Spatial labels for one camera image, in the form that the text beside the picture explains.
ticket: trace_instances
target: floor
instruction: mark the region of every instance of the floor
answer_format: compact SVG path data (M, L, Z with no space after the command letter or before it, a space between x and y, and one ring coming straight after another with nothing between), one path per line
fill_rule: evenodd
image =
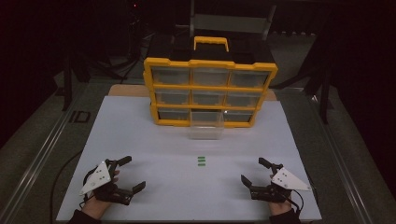
M297 74L314 40L314 36L269 36L268 44L279 67L272 84ZM125 76L127 69L118 72ZM123 83L142 84L142 71L139 62ZM74 80L74 101L67 111L62 112L64 99L52 95L0 150L0 223L56 222L78 153L84 148L104 96L119 82L94 72L89 83ZM329 124L325 125L318 116L316 97L302 92L305 82L275 93L316 189L322 220L315 223L396 223L396 202L336 89L331 88ZM73 112L90 113L91 117L87 122L75 122Z

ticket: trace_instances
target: yellow storage organizer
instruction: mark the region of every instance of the yellow storage organizer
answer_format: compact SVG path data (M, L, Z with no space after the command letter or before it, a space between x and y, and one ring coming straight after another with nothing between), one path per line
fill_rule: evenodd
M251 127L277 72L265 42L208 36L155 35L144 66L151 116L174 126L190 126L191 111L218 110L224 127Z

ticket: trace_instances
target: yellow handle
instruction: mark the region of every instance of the yellow handle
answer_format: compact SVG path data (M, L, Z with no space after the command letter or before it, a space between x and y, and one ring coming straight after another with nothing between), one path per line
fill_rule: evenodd
M197 48L197 43L202 44L223 44L225 50L228 52L227 38L224 37L213 37L213 36L196 36L194 38L194 50Z

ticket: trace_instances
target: white table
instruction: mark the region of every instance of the white table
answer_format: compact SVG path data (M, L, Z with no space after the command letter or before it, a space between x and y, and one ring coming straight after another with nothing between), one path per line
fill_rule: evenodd
M259 157L282 163L305 183L308 178L282 106L267 101L252 128L225 129L220 140L191 140L188 128L157 126L149 98L107 96L64 197L57 220L71 218L85 174L105 159L132 156L120 168L121 189L147 181L129 206L115 204L103 220L119 222L260 221L270 216L266 202L252 201L241 175L254 185L270 184L271 171ZM205 166L198 166L198 157ZM312 191L304 197L301 220L321 219ZM300 198L292 199L301 204Z

